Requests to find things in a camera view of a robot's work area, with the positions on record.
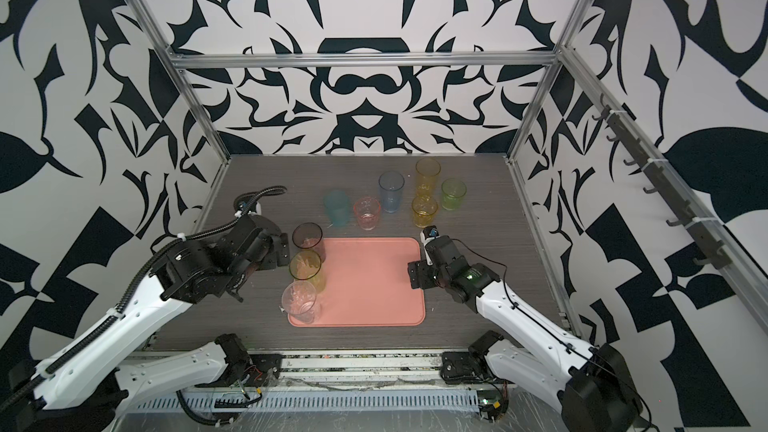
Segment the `tall dark grey glass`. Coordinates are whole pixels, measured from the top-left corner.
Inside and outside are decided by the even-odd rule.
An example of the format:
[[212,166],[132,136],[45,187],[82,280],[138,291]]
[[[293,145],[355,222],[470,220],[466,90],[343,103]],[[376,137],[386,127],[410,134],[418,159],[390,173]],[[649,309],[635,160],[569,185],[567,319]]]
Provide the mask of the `tall dark grey glass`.
[[300,251],[313,251],[320,257],[321,261],[326,260],[323,239],[322,227],[314,222],[301,223],[292,233],[292,242]]

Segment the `tall green glass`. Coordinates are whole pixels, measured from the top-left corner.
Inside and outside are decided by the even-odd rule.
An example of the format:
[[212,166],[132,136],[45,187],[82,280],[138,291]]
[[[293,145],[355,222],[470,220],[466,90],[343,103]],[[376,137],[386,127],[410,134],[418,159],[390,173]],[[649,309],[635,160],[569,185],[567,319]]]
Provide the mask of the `tall green glass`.
[[295,281],[311,284],[317,293],[326,288],[326,277],[322,272],[323,261],[313,250],[302,250],[290,261],[289,273]]

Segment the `tall clear glass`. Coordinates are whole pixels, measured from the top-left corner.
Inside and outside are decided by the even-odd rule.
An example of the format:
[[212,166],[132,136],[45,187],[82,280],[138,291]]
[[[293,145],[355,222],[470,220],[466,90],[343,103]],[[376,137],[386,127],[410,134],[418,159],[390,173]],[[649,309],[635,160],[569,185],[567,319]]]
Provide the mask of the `tall clear glass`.
[[300,324],[313,324],[320,313],[316,288],[308,281],[292,282],[281,295],[280,308]]

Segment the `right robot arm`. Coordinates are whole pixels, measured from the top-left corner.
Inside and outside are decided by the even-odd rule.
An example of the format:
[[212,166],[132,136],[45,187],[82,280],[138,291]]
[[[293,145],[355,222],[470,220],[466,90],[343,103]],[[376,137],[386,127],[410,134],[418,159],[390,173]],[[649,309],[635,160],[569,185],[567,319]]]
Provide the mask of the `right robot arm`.
[[570,431],[628,431],[652,413],[621,353],[564,330],[526,303],[492,270],[493,260],[470,264],[460,240],[434,226],[420,232],[424,257],[408,265],[412,288],[441,288],[455,302],[492,322],[473,345],[480,366],[542,400]]

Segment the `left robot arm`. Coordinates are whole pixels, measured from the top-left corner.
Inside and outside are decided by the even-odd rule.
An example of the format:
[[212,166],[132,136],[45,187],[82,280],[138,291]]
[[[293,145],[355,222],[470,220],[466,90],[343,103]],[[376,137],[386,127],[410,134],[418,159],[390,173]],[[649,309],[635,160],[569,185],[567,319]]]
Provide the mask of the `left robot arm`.
[[288,238],[260,213],[276,185],[237,197],[230,222],[180,234],[137,272],[116,305],[73,344],[11,374],[1,404],[4,431],[103,431],[132,407],[189,387],[242,381],[252,359],[235,334],[145,365],[125,359],[160,328],[207,297],[233,298],[257,270],[288,263]]

